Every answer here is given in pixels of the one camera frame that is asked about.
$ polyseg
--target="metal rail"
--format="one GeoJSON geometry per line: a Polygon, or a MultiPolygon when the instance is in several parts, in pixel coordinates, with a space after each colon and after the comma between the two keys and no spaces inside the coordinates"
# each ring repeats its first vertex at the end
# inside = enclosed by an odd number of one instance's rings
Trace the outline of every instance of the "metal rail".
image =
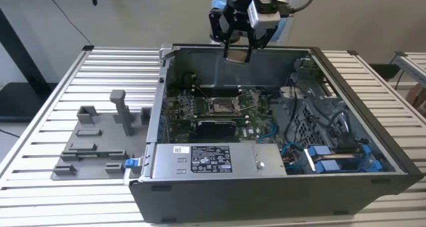
{"type": "MultiPolygon", "coordinates": [[[[357,56],[324,52],[416,166],[426,173],[426,121],[357,56]]],[[[113,89],[126,91],[130,110],[150,106],[158,75],[158,50],[101,48],[82,52],[7,159],[1,163],[0,226],[149,226],[122,180],[52,181],[52,168],[76,124],[80,105],[114,110],[113,89]]],[[[201,226],[426,225],[426,179],[404,193],[380,197],[359,214],[217,222],[201,226]]]]}
{"type": "Polygon", "coordinates": [[[391,63],[426,88],[426,53],[396,52],[391,63]]]}

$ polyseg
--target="metal frame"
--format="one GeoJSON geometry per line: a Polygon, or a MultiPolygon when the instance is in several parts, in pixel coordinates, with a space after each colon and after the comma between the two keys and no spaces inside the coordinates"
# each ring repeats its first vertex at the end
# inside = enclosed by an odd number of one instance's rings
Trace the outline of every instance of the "metal frame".
{"type": "MultiPolygon", "coordinates": [[[[393,93],[359,56],[345,51],[324,51],[324,55],[404,153],[426,173],[424,119],[416,116],[407,102],[393,93]]],[[[160,68],[156,58],[157,49],[94,47],[92,52],[80,54],[0,165],[0,226],[150,226],[142,223],[122,180],[58,183],[49,180],[49,175],[76,124],[74,106],[96,98],[101,112],[110,112],[113,107],[105,104],[105,93],[117,86],[128,92],[125,102],[132,110],[148,104],[137,101],[137,96],[154,93],[156,83],[144,82],[142,79],[153,79],[152,74],[160,68]]],[[[419,227],[426,224],[424,199],[426,178],[401,194],[380,197],[353,216],[220,222],[201,226],[419,227]]]]}
{"type": "Polygon", "coordinates": [[[426,88],[426,53],[397,51],[391,64],[395,64],[426,88]]]}

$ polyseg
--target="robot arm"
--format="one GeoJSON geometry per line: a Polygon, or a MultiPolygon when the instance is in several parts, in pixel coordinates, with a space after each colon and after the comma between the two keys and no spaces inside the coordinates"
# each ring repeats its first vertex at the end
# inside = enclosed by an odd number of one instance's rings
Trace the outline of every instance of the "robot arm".
{"type": "Polygon", "coordinates": [[[311,2],[312,0],[301,7],[291,8],[277,0],[225,0],[224,8],[213,8],[209,12],[210,39],[222,43],[222,57],[236,63],[249,62],[251,51],[265,47],[276,32],[280,18],[287,18],[303,10],[311,2]],[[247,53],[228,49],[228,45],[234,43],[240,36],[248,39],[247,53]]]}

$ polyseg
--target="barcode sticker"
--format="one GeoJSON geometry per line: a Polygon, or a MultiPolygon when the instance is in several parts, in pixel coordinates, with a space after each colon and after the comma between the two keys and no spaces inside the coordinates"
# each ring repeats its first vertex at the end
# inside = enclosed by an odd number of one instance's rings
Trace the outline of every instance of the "barcode sticker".
{"type": "Polygon", "coordinates": [[[189,147],[188,146],[173,146],[173,153],[188,154],[189,147]]]}

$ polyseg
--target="warning label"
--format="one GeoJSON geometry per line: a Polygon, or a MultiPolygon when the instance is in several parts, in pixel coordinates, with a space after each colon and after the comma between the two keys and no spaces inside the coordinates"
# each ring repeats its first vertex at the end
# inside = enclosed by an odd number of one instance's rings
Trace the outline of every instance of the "warning label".
{"type": "Polygon", "coordinates": [[[232,172],[228,146],[190,146],[190,171],[193,173],[232,172]]]}

